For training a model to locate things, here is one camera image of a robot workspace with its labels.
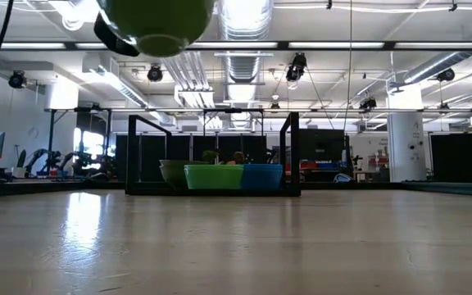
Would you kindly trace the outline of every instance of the ceiling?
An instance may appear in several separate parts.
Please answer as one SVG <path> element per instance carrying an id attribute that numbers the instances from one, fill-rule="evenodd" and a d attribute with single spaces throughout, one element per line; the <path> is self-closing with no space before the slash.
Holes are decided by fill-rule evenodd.
<path id="1" fill-rule="evenodd" d="M 296 6 L 299 0 L 280 1 L 275 5 Z M 417 8 L 423 0 L 392 0 L 354 1 L 355 7 L 370 7 L 379 9 Z M 325 5 L 327 2 L 315 2 Z M 447 7 L 452 0 L 429 1 L 425 7 Z M 463 4 L 472 6 L 472 0 L 465 0 Z M 5 4 L 0 2 L 0 28 L 5 12 Z M 34 7 L 43 7 L 52 10 L 45 2 L 34 2 Z M 334 1 L 336 7 L 347 7 L 349 1 Z M 16 7 L 32 10 L 23 2 L 17 2 Z M 220 39 L 217 16 L 213 16 L 210 25 L 202 36 L 202 40 L 211 41 Z M 350 24 L 352 23 L 352 39 L 354 40 L 466 40 L 472 33 L 472 11 L 436 11 L 411 15 L 353 13 L 340 9 L 280 9 L 275 8 L 268 39 L 271 40 L 349 40 Z M 57 12 L 32 12 L 14 10 L 7 32 L 8 41 L 89 41 L 97 42 L 93 33 L 92 24 L 72 32 L 61 25 L 61 17 Z M 286 107 L 343 107 L 347 99 L 359 102 L 363 97 L 354 98 L 354 95 L 372 79 L 394 70 L 410 70 L 434 57 L 437 52 L 395 52 L 394 64 L 391 65 L 390 52 L 306 52 L 308 61 L 308 75 L 306 72 L 295 90 L 288 90 L 283 78 L 286 65 L 292 60 L 293 52 L 272 52 L 274 56 L 265 57 L 261 68 L 260 82 L 265 85 L 257 88 L 254 107 L 268 107 L 271 96 L 279 95 L 279 103 Z M 49 61 L 78 77 L 83 83 L 88 81 L 88 75 L 82 72 L 82 60 L 86 52 L 3 52 L 0 58 L 5 61 Z M 121 67 L 120 74 L 127 79 L 147 99 L 158 107 L 177 107 L 173 99 L 175 84 L 172 78 L 164 71 L 164 79 L 158 83 L 149 83 L 147 70 L 151 63 L 159 63 L 157 58 L 140 56 L 136 58 L 121 57 L 109 52 L 101 53 L 102 57 L 115 58 Z M 222 60 L 214 57 L 213 52 L 202 52 L 202 62 L 210 85 L 215 91 L 215 102 L 222 103 L 225 99 L 223 85 L 224 70 Z M 453 67 L 457 79 L 472 73 L 472 57 Z M 448 99 L 472 91 L 472 77 L 446 88 L 442 92 L 433 92 L 438 83 L 425 81 L 423 85 L 423 100 L 425 106 L 432 106 L 440 102 L 440 93 L 443 99 Z M 376 87 L 377 92 L 371 93 L 377 98 L 379 107 L 385 105 L 385 90 Z M 125 99 L 105 84 L 93 84 L 85 95 L 85 99 L 100 102 L 115 107 L 124 106 Z M 472 100 L 464 102 L 458 107 L 472 107 Z"/>

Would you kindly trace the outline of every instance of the white pillar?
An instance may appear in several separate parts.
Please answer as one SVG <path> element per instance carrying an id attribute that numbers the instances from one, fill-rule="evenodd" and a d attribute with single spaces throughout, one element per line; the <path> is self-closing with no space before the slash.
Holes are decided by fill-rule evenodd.
<path id="1" fill-rule="evenodd" d="M 423 108 L 419 85 L 409 85 L 402 87 L 401 90 L 404 91 L 388 94 L 389 108 Z M 388 137 L 391 182 L 426 180 L 422 114 L 419 112 L 390 114 Z"/>

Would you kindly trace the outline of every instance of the desk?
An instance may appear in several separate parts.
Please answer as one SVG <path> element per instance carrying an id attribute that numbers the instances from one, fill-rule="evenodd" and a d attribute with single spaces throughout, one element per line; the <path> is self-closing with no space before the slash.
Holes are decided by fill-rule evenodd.
<path id="1" fill-rule="evenodd" d="M 367 175 L 375 175 L 375 174 L 378 174 L 380 173 L 379 171 L 353 171 L 352 172 L 353 175 L 354 175 L 354 180 L 356 180 L 357 182 L 360 182 L 360 180 L 358 179 L 358 176 L 359 175 L 365 175 L 365 180 L 367 180 Z"/>

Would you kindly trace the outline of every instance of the blue bowl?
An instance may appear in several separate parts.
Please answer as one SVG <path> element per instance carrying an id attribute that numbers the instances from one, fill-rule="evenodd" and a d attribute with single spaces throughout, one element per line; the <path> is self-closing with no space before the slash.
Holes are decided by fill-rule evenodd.
<path id="1" fill-rule="evenodd" d="M 284 168 L 275 164 L 243 165 L 242 189 L 274 190 L 279 189 Z"/>

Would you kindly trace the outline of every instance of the black metal rack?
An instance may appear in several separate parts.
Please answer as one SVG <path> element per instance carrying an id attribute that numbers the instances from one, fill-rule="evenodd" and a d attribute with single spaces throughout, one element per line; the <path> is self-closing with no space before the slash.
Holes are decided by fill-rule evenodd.
<path id="1" fill-rule="evenodd" d="M 233 111 L 233 109 L 216 110 L 216 111 Z M 300 171 L 299 165 L 291 165 L 291 180 L 287 182 L 285 177 L 282 178 L 281 188 L 273 191 L 248 191 L 248 190 L 188 190 L 175 191 L 164 183 L 142 182 L 140 181 L 140 148 L 137 138 L 138 122 L 143 122 L 151 127 L 158 129 L 166 135 L 165 155 L 166 160 L 172 159 L 169 153 L 168 143 L 172 133 L 149 120 L 138 115 L 129 116 L 129 132 L 127 145 L 127 177 L 125 184 L 125 193 L 129 195 L 146 195 L 146 196 L 242 196 L 242 197 L 299 197 L 302 193 L 300 190 Z M 284 165 L 284 175 L 286 171 L 286 134 L 288 128 L 291 129 L 291 163 L 299 163 L 299 114 L 297 112 L 290 113 L 285 121 L 284 127 L 280 131 L 280 160 Z"/>

